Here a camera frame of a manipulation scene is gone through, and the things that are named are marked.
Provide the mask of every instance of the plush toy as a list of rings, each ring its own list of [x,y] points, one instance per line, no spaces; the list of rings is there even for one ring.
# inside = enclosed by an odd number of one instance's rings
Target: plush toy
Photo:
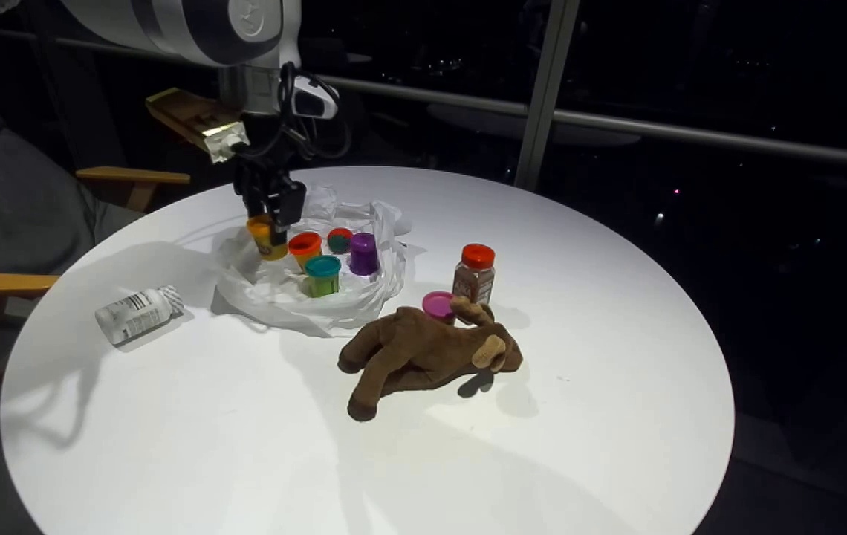
[[[362,368],[347,403],[355,420],[376,420],[377,400],[398,389],[438,389],[462,374],[477,374],[477,389],[484,389],[496,372],[520,368],[517,341],[489,305],[459,296],[453,313],[471,328],[453,328],[422,308],[401,305],[395,316],[367,325],[338,351],[341,372]]]

